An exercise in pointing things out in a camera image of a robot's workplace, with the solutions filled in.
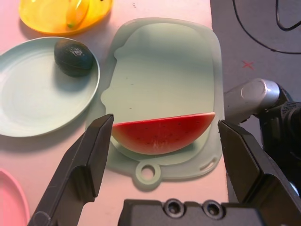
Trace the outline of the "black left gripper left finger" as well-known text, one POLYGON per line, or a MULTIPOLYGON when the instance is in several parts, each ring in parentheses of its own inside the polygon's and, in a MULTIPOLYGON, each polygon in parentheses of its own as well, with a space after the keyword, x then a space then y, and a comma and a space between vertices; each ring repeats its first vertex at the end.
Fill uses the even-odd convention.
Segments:
POLYGON ((76 226, 82 209, 99 194, 110 145, 113 114, 95 119, 65 152, 30 226, 76 226))

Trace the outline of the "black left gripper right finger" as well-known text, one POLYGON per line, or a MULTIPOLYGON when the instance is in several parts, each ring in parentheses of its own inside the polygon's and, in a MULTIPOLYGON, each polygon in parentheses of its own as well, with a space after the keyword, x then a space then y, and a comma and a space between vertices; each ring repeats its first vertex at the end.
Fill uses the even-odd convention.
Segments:
POLYGON ((240 203, 254 207, 300 207, 289 181, 244 128, 218 122, 226 171, 240 203))

